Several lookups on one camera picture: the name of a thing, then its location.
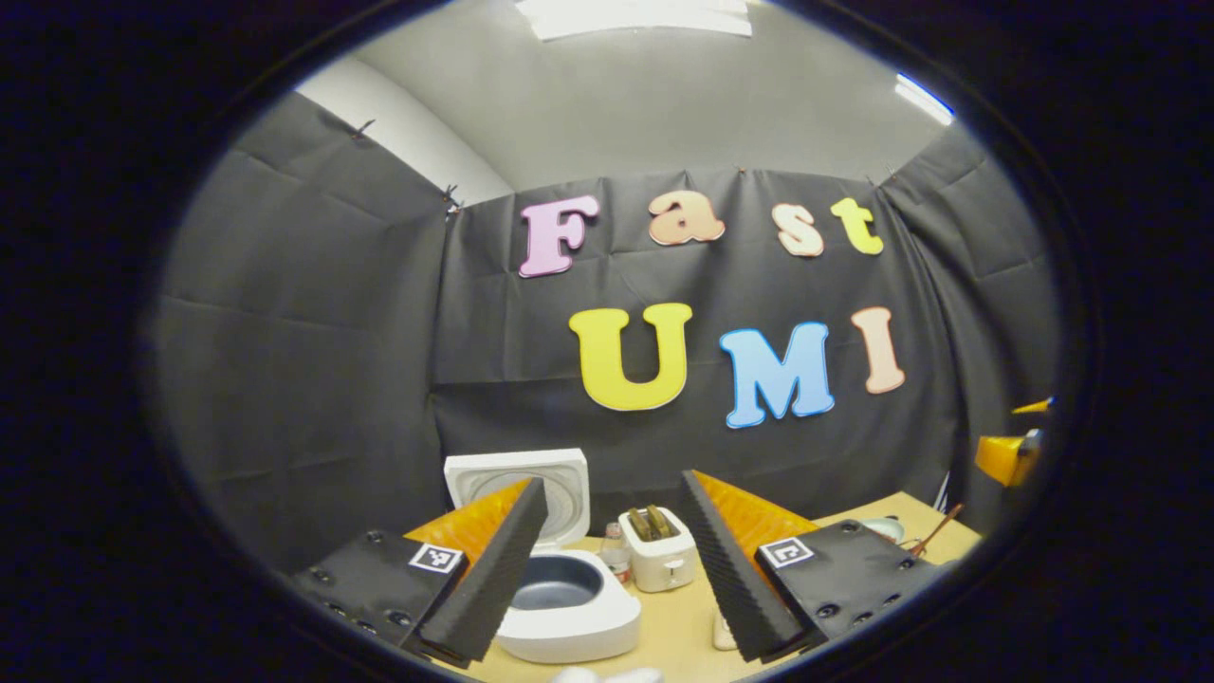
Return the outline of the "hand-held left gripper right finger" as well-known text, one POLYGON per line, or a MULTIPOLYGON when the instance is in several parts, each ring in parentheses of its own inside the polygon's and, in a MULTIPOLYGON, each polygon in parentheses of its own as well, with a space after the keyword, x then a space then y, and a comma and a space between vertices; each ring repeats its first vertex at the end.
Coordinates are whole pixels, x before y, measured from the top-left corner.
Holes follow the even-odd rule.
POLYGON ((700 471, 683 471, 690 528, 741 658, 770 662, 860 630, 946 568, 856 519, 817 525, 700 471))

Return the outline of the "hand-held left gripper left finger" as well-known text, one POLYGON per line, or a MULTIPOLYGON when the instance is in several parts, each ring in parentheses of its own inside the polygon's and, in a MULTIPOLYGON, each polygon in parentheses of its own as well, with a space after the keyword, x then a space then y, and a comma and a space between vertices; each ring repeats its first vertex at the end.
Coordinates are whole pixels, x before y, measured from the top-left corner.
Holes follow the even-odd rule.
POLYGON ((378 639, 467 667, 486 658, 546 518, 541 477, 524 477, 409 533, 363 533, 291 579, 378 639))

